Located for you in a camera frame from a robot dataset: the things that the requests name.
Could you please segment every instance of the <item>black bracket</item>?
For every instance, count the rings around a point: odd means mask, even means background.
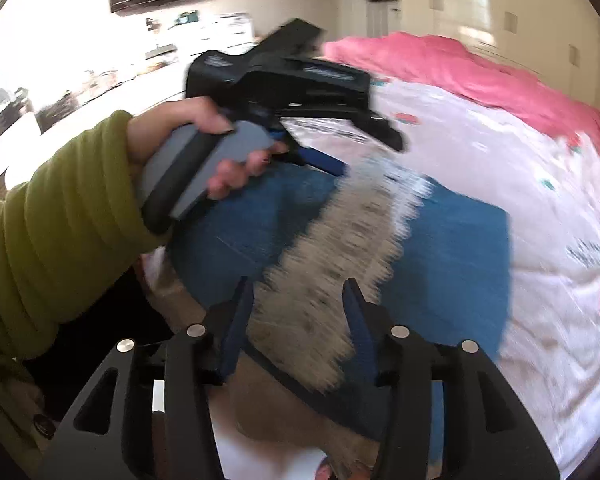
[[[559,480],[538,428],[495,364],[470,340],[427,342],[365,301],[356,280],[343,306],[360,371],[392,390],[372,479],[422,480],[429,462],[431,383],[444,385],[443,480]],[[243,279],[202,324],[161,344],[119,342],[62,420],[41,480],[152,480],[152,384],[165,381],[170,480],[224,480],[205,387],[235,370],[253,306]]]

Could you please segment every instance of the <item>fingernail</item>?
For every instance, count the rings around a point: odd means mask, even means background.
[[[214,118],[214,129],[221,134],[228,134],[234,130],[234,125],[224,115],[216,115]]]

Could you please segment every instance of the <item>cabinet door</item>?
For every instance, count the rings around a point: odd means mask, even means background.
[[[600,69],[600,18],[588,0],[570,0],[568,4],[563,10],[563,15],[571,17],[564,30],[570,70],[568,93],[593,104]]]
[[[574,16],[571,0],[506,0],[506,11],[517,17],[516,33],[504,37],[506,56],[539,74],[545,84],[562,92],[570,89],[567,31]]]
[[[430,6],[434,8],[435,34],[499,54],[502,0],[430,0]]]

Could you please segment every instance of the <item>white bedsheet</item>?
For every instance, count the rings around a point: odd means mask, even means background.
[[[499,367],[566,478],[600,436],[600,159],[589,137],[552,140],[503,110],[389,78],[372,104],[401,120],[406,167],[509,214],[512,294]],[[325,135],[333,121],[318,123],[323,131],[303,128],[302,142],[344,162],[373,145]]]

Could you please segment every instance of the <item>black mount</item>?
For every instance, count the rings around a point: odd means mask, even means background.
[[[343,304],[361,371],[392,389],[373,479],[426,477],[432,381],[444,384],[443,480],[560,478],[538,428],[477,343],[436,345],[395,326],[354,279]],[[205,386],[233,373],[252,306],[253,287],[242,280],[201,325],[161,344],[121,341],[62,420],[40,479],[153,480],[152,384],[164,379],[170,480],[224,480]]]
[[[209,96],[232,121],[251,121],[285,132],[291,151],[298,144],[280,118],[348,119],[401,152],[401,134],[369,109],[368,73],[301,56],[320,33],[319,28],[296,19],[241,56],[209,50],[189,67],[185,96]]]

